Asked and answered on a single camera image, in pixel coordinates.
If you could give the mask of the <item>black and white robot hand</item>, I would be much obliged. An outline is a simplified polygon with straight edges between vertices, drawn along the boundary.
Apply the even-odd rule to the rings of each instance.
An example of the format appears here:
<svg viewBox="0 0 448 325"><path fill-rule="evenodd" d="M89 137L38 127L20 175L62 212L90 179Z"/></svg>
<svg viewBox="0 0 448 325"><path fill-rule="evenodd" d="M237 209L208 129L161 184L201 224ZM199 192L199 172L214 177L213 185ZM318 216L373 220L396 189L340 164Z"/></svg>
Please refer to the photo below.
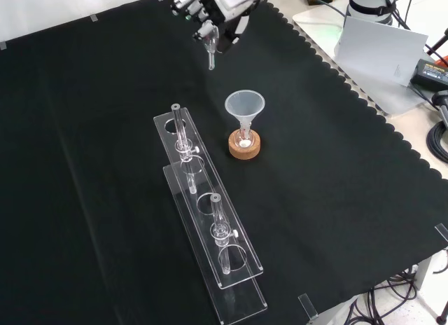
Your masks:
<svg viewBox="0 0 448 325"><path fill-rule="evenodd" d="M238 42L249 23L249 15L262 0L173 0L171 11L200 23L193 38L214 42L225 53Z"/></svg>

